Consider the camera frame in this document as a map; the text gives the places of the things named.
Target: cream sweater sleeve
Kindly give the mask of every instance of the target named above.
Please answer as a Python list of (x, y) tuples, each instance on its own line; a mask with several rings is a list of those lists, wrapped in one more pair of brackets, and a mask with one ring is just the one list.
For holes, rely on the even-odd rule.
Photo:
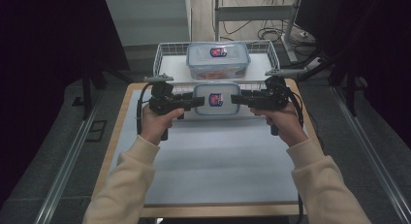
[(292, 176), (309, 223), (371, 223), (330, 156), (325, 156), (311, 140), (287, 152), (295, 165)]
[(119, 155), (117, 167), (91, 201), (82, 223), (138, 223), (145, 192), (154, 178), (158, 150), (159, 146), (138, 136), (133, 146)]

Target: hand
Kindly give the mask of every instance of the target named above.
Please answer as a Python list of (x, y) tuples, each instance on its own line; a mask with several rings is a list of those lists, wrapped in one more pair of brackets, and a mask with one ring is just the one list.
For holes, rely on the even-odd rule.
[(142, 136), (152, 144), (159, 144), (166, 129), (173, 126), (173, 119), (181, 116), (184, 109), (176, 109), (165, 115), (153, 112), (148, 105), (142, 108)]
[(250, 111), (256, 115), (265, 115), (267, 125), (277, 126), (278, 136), (288, 146), (299, 144), (308, 139), (301, 129), (293, 103), (288, 103), (280, 111), (256, 110), (254, 108), (250, 109)]

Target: black mechanical device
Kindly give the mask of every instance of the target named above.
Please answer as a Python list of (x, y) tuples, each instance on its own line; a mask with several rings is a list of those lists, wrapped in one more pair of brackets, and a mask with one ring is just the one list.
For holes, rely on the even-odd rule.
[[(160, 115), (167, 114), (175, 109), (184, 109), (191, 111), (192, 108), (200, 107), (205, 104), (204, 97), (193, 97), (193, 92), (173, 94), (174, 86), (165, 81), (149, 82), (143, 89), (140, 100), (137, 104), (137, 131), (138, 134), (142, 132), (142, 96), (145, 90), (152, 85), (151, 98), (148, 100), (149, 108)], [(164, 131), (161, 136), (162, 141), (169, 138), (168, 130)]]
[[(300, 125), (303, 125), (302, 110), (294, 93), (287, 87), (284, 78), (272, 76), (265, 80), (266, 89), (241, 90), (241, 95), (232, 95), (232, 103), (246, 105), (257, 110), (282, 110), (289, 103), (289, 99), (296, 107)], [(271, 126), (271, 134), (278, 135), (278, 128)]]

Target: person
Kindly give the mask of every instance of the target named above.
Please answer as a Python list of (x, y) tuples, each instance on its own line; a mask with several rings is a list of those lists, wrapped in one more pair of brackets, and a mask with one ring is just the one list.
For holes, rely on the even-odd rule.
[[(279, 137), (289, 146), (287, 152), (295, 165), (292, 177), (309, 223), (371, 223), (332, 158), (325, 156), (301, 129), (292, 103), (281, 111), (250, 111), (264, 115), (268, 125), (277, 126)], [(119, 155), (117, 167), (89, 204), (84, 224), (138, 223), (144, 195), (154, 178), (153, 161), (161, 135), (183, 113), (183, 109), (177, 109), (159, 116), (148, 106), (143, 108), (142, 133)]]

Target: clear plastic container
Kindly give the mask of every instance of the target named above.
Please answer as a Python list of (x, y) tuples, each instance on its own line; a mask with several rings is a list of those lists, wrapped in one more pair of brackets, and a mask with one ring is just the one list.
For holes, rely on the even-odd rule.
[(187, 48), (187, 66), (194, 80), (242, 78), (250, 62), (243, 43), (195, 43)]
[(233, 82), (210, 81), (194, 87), (195, 97), (205, 97), (205, 104), (195, 108), (199, 115), (234, 115), (239, 105), (233, 104), (231, 95), (239, 95), (239, 85)]

